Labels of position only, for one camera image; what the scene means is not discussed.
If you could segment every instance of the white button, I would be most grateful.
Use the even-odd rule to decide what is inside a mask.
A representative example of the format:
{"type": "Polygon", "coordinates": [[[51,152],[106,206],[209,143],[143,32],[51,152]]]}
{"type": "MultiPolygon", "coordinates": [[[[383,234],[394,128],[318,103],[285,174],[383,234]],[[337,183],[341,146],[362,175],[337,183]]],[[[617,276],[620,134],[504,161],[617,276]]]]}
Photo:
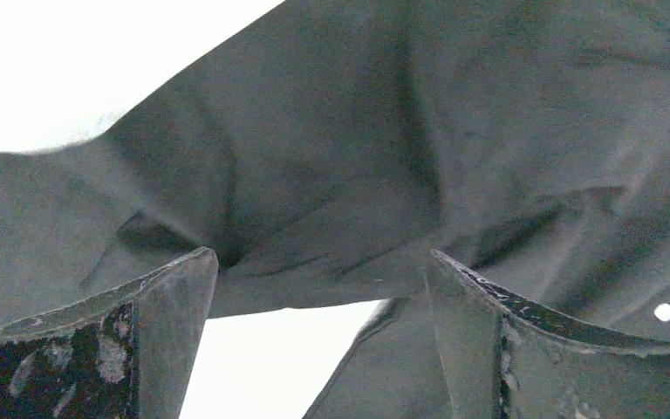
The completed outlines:
{"type": "Polygon", "coordinates": [[[670,305],[667,303],[661,304],[656,307],[656,310],[653,310],[653,315],[657,319],[667,322],[670,320],[670,305]]]}

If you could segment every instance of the dark gray cloth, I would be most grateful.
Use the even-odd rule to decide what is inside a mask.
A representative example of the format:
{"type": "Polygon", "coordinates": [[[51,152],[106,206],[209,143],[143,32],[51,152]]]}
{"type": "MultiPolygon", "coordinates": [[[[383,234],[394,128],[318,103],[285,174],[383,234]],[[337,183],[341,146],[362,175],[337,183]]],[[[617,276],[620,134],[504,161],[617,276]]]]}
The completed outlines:
{"type": "MultiPolygon", "coordinates": [[[[289,0],[93,141],[0,155],[0,324],[198,246],[221,263],[210,318],[422,299],[440,249],[670,340],[670,2],[289,0]]],[[[368,411],[313,417],[429,417],[359,350],[444,405],[433,336],[401,322],[329,384],[368,411]]]]}

